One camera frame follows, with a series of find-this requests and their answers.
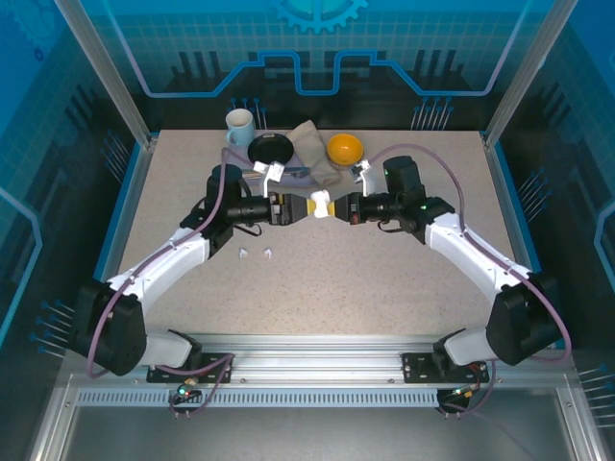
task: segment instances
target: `yellow bowl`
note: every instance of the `yellow bowl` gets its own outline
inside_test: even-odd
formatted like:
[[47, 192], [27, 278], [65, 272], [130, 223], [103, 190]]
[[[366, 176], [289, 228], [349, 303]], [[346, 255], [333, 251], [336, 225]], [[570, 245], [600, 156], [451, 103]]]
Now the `yellow bowl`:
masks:
[[327, 143], [327, 155], [338, 166], [352, 166], [363, 158], [363, 145], [351, 134], [336, 134]]

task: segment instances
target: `gray cloth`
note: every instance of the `gray cloth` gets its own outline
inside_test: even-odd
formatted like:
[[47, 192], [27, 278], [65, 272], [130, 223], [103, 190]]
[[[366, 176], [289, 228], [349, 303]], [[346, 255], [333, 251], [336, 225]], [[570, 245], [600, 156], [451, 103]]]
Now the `gray cloth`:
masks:
[[341, 173], [337, 171], [327, 158], [327, 146], [311, 120], [302, 123], [286, 135], [295, 146], [295, 154], [309, 175], [320, 185], [330, 185], [339, 182]]

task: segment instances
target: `black plate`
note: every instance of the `black plate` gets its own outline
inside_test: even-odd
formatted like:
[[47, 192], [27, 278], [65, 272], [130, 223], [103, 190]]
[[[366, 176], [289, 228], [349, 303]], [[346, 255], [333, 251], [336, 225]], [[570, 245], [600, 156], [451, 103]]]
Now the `black plate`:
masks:
[[274, 161], [286, 165], [295, 153], [295, 148], [283, 134], [265, 133], [256, 137], [248, 146], [251, 162], [271, 164]]

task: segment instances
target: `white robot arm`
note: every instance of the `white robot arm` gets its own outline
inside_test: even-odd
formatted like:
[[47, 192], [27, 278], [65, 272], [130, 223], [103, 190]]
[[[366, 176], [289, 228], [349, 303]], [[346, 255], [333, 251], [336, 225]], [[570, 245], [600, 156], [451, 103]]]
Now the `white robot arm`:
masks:
[[[209, 197], [199, 203], [203, 207], [195, 206], [164, 245], [123, 274], [82, 286], [69, 332], [69, 349], [87, 356], [94, 343], [94, 361], [119, 376], [138, 365], [199, 368], [201, 346], [195, 340], [172, 330], [146, 332], [144, 318], [156, 300], [185, 273], [213, 257], [234, 229], [251, 233], [239, 225], [287, 226], [308, 215], [308, 202], [303, 197], [275, 193], [253, 197], [242, 183], [241, 173], [236, 166], [227, 165], [221, 186], [220, 167], [214, 168], [208, 179]], [[203, 227], [220, 190], [221, 205], [209, 225]], [[111, 314], [96, 338], [95, 328], [110, 308]]]
[[[426, 196], [416, 164], [410, 157], [387, 160], [384, 169], [388, 193], [349, 194], [331, 204], [332, 214], [351, 225], [399, 221], [398, 231], [411, 233], [447, 257], [493, 304], [486, 327], [463, 329], [434, 344], [433, 362], [440, 373], [496, 358], [515, 365], [559, 339], [553, 319], [519, 280], [531, 280], [553, 299], [556, 297], [553, 279], [533, 274], [500, 254], [472, 230], [463, 229], [451, 206], [442, 199]], [[146, 259], [152, 260], [144, 270], [137, 271], [141, 266], [138, 264], [107, 283], [93, 280], [82, 288], [69, 335], [70, 349], [87, 354], [93, 326], [109, 299], [130, 280], [131, 284], [122, 292], [112, 317], [107, 320], [96, 350], [96, 363], [117, 375], [124, 375], [137, 365], [166, 365], [187, 370], [195, 367], [193, 355], [200, 354], [196, 341], [175, 331], [146, 333], [143, 319], [154, 302], [187, 271], [212, 257], [231, 238], [237, 224], [288, 225], [306, 217], [313, 208], [306, 199], [291, 194], [241, 197], [241, 186], [237, 185], [241, 171], [238, 168], [231, 171], [232, 184], [225, 186], [224, 205], [207, 231], [184, 241], [209, 216], [211, 202], [205, 200], [204, 208], [193, 208], [181, 228], [164, 245], [168, 251]], [[210, 180], [208, 191], [217, 189], [219, 184], [209, 184]], [[481, 252], [477, 244], [491, 257]]]

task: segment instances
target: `speckled table surface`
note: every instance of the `speckled table surface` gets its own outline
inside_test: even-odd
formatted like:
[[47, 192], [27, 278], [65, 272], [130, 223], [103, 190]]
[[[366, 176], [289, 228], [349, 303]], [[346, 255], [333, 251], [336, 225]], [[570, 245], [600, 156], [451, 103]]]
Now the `speckled table surface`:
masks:
[[[327, 140], [334, 133], [321, 135]], [[361, 139], [368, 158], [400, 142], [441, 155], [464, 189], [468, 225], [512, 256], [478, 133], [350, 133]], [[204, 195], [209, 172], [225, 145], [224, 134], [160, 133], [122, 270], [158, 248]], [[457, 207], [454, 186], [435, 161], [409, 150], [388, 157], [402, 154], [418, 163], [428, 195]], [[343, 176], [333, 195], [358, 190], [350, 173]], [[380, 187], [384, 190], [383, 176]], [[491, 306], [478, 288], [444, 256], [410, 235], [385, 234], [375, 223], [350, 227], [334, 218], [313, 217], [263, 230], [259, 238], [236, 232], [215, 257], [179, 280], [148, 314], [148, 328], [187, 333], [445, 334], [484, 325], [488, 319]], [[244, 259], [238, 257], [240, 248], [248, 251]], [[266, 248], [272, 250], [270, 260], [263, 255]]]

